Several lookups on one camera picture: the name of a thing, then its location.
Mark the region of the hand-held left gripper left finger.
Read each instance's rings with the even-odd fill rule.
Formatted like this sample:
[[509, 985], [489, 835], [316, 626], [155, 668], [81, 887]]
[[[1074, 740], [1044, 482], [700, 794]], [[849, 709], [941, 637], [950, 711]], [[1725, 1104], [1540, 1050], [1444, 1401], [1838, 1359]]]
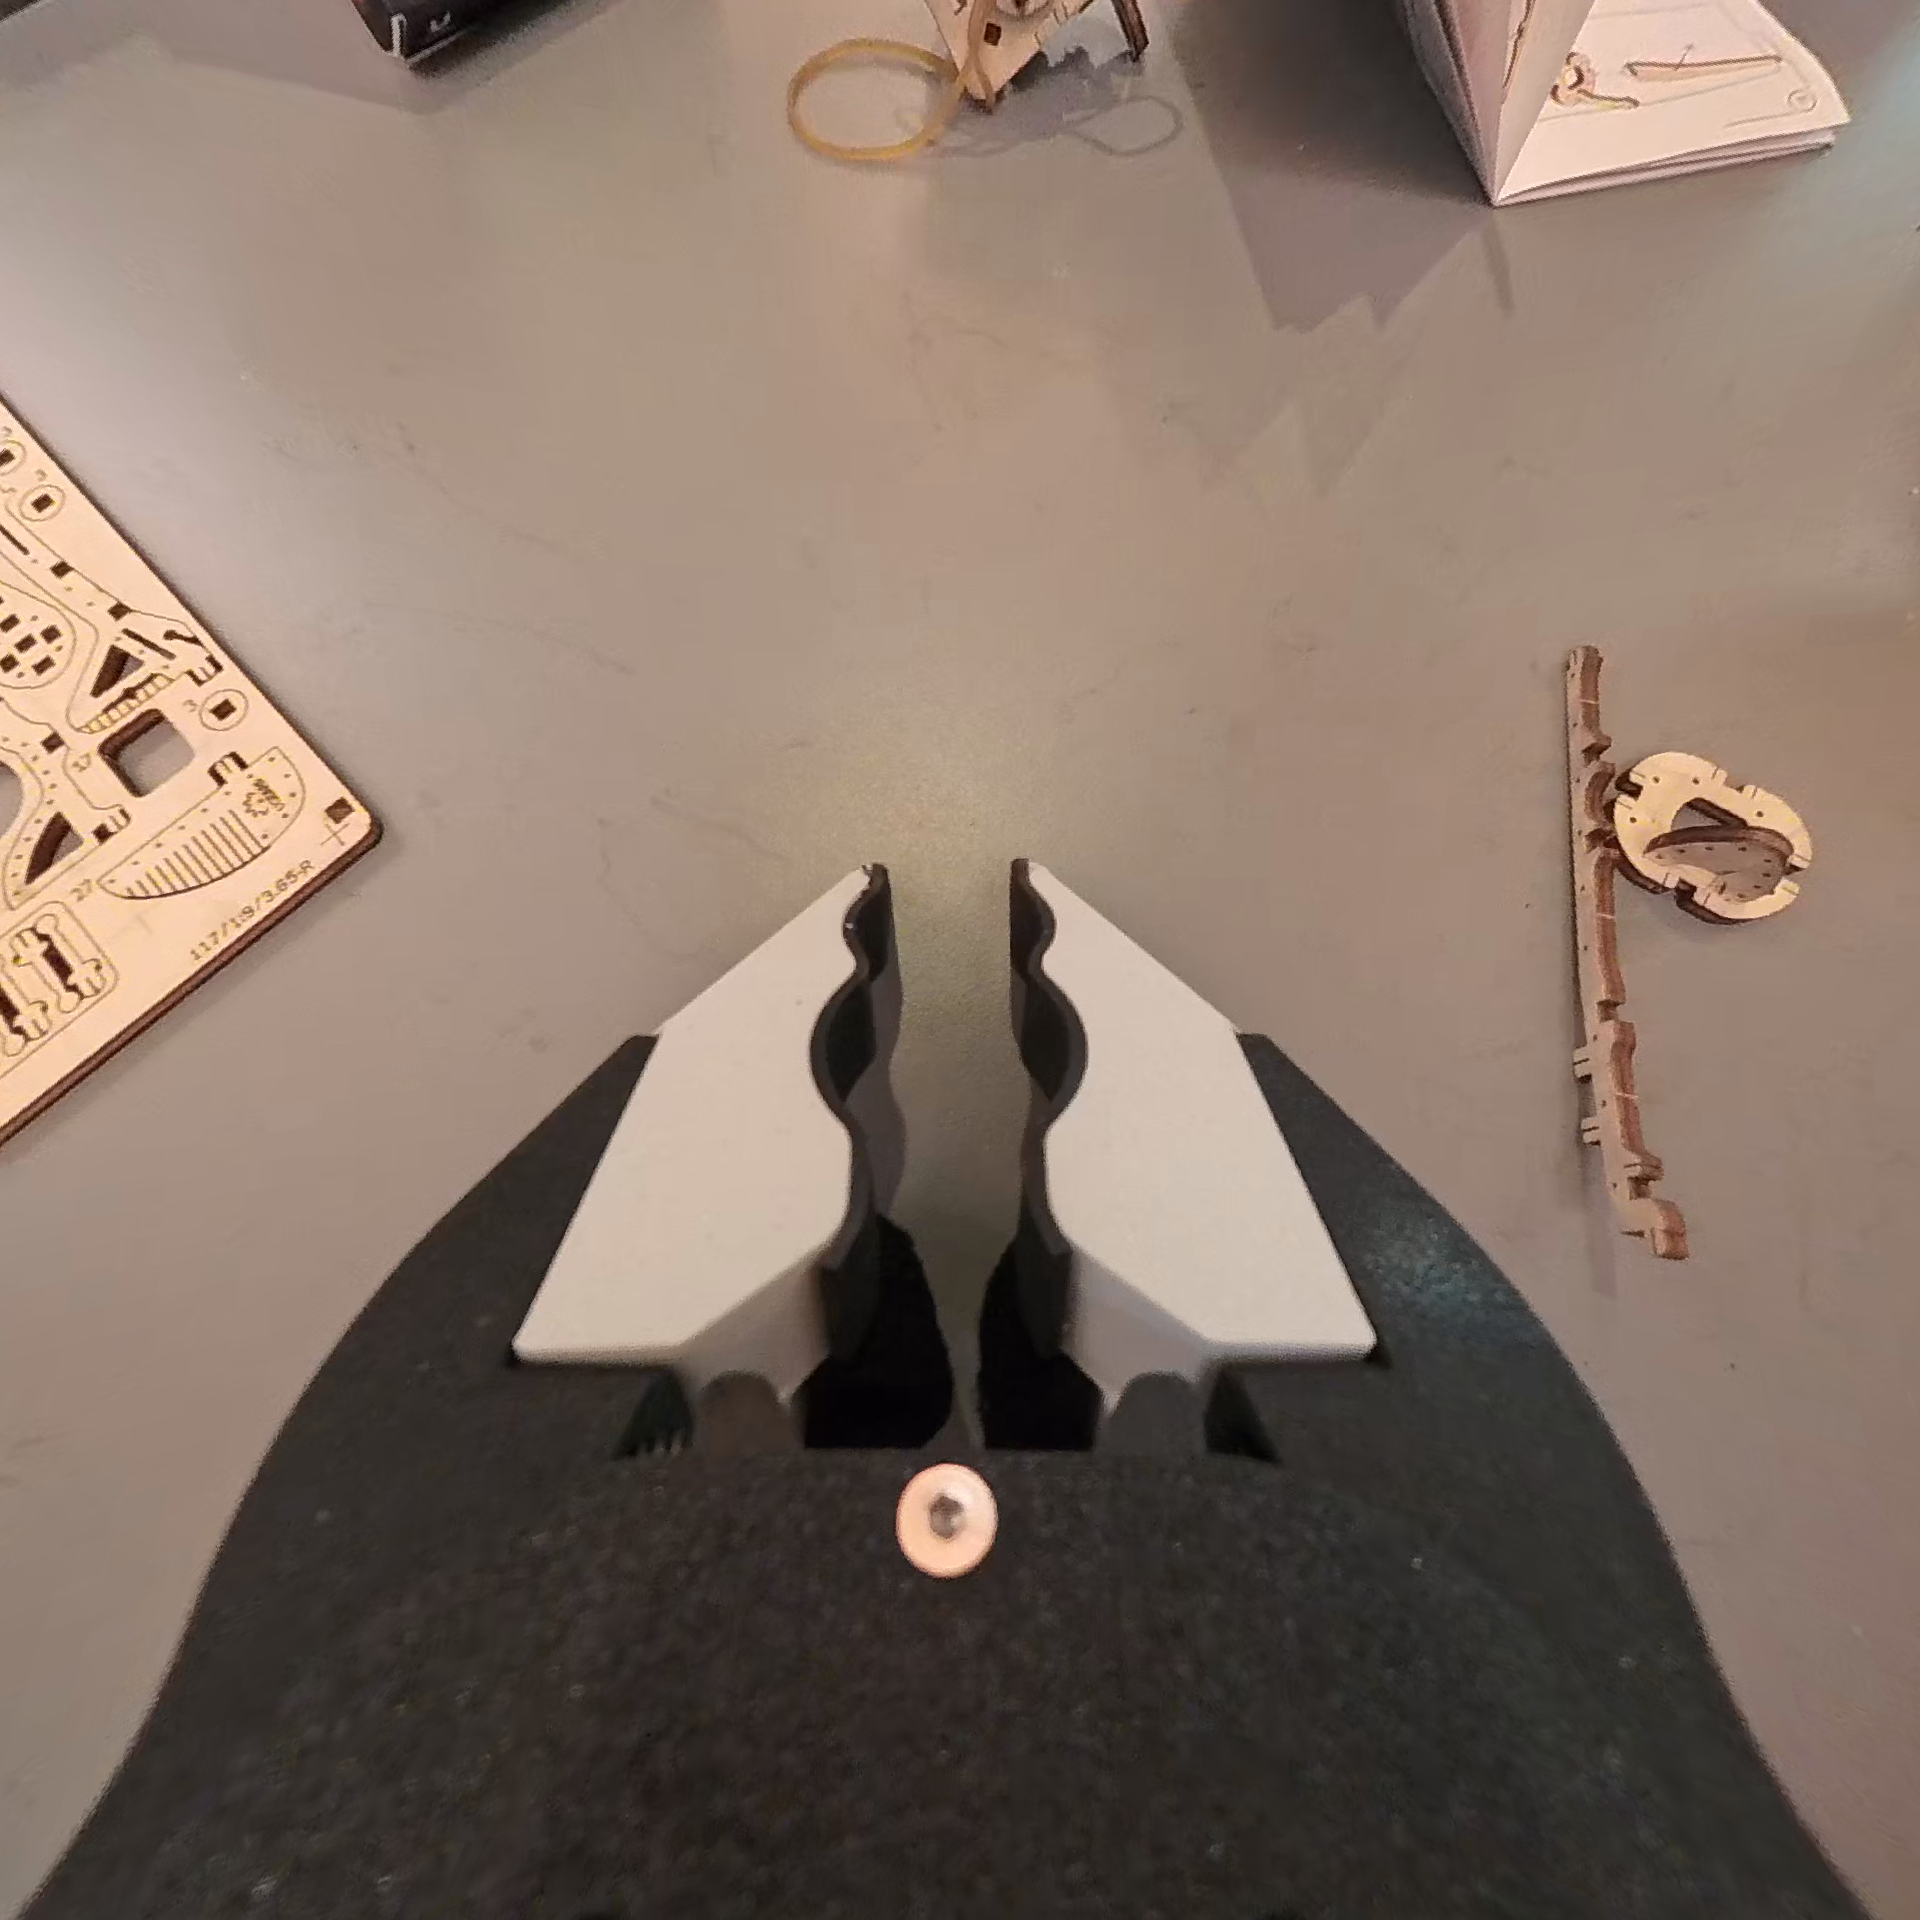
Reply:
[[854, 867], [666, 1020], [514, 1337], [527, 1366], [763, 1381], [857, 1353], [900, 1187], [892, 878]]

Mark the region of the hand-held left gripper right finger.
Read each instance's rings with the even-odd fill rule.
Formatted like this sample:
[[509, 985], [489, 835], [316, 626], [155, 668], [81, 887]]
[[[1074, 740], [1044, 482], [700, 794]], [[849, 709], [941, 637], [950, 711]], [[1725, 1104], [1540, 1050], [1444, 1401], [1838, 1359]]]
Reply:
[[1112, 1420], [1143, 1381], [1366, 1363], [1378, 1330], [1244, 1033], [1044, 862], [1011, 872], [1028, 1080], [981, 1308], [989, 1420]]

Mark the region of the white instruction booklet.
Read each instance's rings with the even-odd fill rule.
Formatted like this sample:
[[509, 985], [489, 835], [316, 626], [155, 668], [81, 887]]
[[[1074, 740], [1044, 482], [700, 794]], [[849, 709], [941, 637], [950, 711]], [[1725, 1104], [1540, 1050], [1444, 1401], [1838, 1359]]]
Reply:
[[1759, 2], [1403, 2], [1494, 207], [1830, 148], [1850, 108]]

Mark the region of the oval wooden model part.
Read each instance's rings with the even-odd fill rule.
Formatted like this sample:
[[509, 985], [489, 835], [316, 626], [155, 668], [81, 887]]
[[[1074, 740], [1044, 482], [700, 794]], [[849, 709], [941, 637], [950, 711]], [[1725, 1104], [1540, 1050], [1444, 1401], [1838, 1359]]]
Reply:
[[1813, 832], [1785, 796], [1693, 752], [1619, 773], [1611, 826], [1626, 882], [1719, 926], [1785, 913], [1813, 869]]

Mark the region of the laser-cut wooden parts sheet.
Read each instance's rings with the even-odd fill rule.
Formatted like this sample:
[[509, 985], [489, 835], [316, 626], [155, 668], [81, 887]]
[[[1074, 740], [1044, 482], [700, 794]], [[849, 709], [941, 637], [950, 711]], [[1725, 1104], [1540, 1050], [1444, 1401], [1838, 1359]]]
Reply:
[[10, 401], [3, 767], [4, 1139], [382, 837]]

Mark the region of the small wooden model assembly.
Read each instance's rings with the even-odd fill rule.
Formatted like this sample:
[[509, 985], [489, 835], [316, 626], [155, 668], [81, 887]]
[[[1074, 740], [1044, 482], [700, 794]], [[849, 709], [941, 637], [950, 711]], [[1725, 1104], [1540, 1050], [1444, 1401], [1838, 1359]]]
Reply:
[[1005, 89], [1102, 2], [924, 2], [963, 95], [995, 108]]

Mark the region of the long notched wooden strip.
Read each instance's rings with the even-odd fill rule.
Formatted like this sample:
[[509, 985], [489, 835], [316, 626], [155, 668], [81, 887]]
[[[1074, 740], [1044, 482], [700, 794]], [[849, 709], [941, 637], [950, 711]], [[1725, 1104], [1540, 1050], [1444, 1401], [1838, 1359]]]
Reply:
[[1572, 1051], [1579, 1137], [1597, 1152], [1623, 1235], [1659, 1259], [1688, 1257], [1685, 1212], [1665, 1194], [1666, 1170], [1645, 1137], [1636, 1083], [1636, 1028], [1626, 1015], [1621, 964], [1621, 845], [1612, 818], [1619, 767], [1603, 716], [1604, 659], [1574, 646], [1565, 670], [1568, 874], [1574, 991], [1581, 1037]]

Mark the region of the dark cardboard box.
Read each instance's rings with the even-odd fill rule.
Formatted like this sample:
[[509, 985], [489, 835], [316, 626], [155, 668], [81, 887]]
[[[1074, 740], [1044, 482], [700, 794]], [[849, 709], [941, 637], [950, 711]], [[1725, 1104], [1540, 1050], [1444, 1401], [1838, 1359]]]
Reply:
[[550, 9], [553, 2], [350, 2], [375, 46], [419, 67], [474, 36], [498, 36]]

